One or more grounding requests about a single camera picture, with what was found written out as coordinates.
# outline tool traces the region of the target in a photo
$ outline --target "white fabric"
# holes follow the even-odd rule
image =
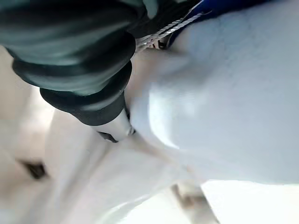
[[[185,179],[298,183],[298,7],[223,15],[137,55],[126,92],[137,134],[119,144],[64,112],[44,122],[49,106],[25,106],[30,90],[1,52],[0,223],[115,223]],[[43,159],[49,178],[31,180],[23,158]]]

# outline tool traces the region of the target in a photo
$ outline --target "white surface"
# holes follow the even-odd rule
[[[16,94],[1,95],[0,223],[114,224],[191,178],[298,183],[298,7],[289,0],[227,14],[189,27],[172,51],[139,55],[127,89],[138,134],[120,144],[64,112],[49,129],[37,122],[45,139],[37,157],[50,175],[41,183],[14,160],[33,152],[14,154],[10,144],[26,104],[11,99],[28,95],[1,60],[1,91]],[[30,124],[18,141],[34,133]],[[297,189],[218,182],[205,192],[222,224],[297,224]]]

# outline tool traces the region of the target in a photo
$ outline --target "blue fabric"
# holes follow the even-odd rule
[[[229,11],[241,10],[244,8],[251,7],[253,5],[257,5],[269,0],[204,0],[201,4],[199,4],[192,12],[188,14],[186,19],[191,18],[198,13],[206,12],[207,15],[203,15],[194,22],[200,22],[203,20],[211,19],[217,17],[221,14],[227,13]],[[169,40],[169,46],[174,42],[176,37],[184,30],[184,28],[176,31],[172,34]]]

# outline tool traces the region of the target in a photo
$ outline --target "white rope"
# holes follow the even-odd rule
[[[188,25],[189,23],[193,22],[194,20],[198,19],[202,15],[206,15],[204,13],[199,13],[197,15],[194,15],[190,19],[183,21],[185,17],[176,20],[166,27],[160,29],[158,32],[155,34],[149,36],[148,38],[142,40],[136,47],[136,53],[143,51],[144,49],[148,48],[151,46],[154,42],[161,40],[162,38],[166,37],[167,35],[175,32],[178,29],[181,29],[182,27]]]

